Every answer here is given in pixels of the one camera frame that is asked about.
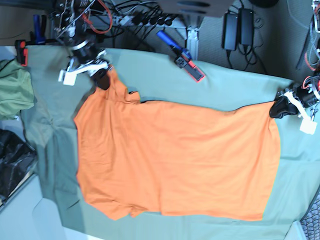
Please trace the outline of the robot arm near clamp corner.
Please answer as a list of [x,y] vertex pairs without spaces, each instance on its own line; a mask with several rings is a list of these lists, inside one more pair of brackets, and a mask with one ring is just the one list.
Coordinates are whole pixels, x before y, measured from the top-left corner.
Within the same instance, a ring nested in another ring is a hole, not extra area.
[[109,19],[106,30],[98,30],[90,20],[94,0],[66,0],[57,6],[59,25],[55,29],[56,40],[70,54],[65,69],[60,70],[58,81],[74,86],[79,74],[85,73],[102,90],[110,86],[108,71],[111,65],[106,59],[106,51],[96,44],[96,35],[108,33],[113,26],[110,9],[102,0],[98,1]]

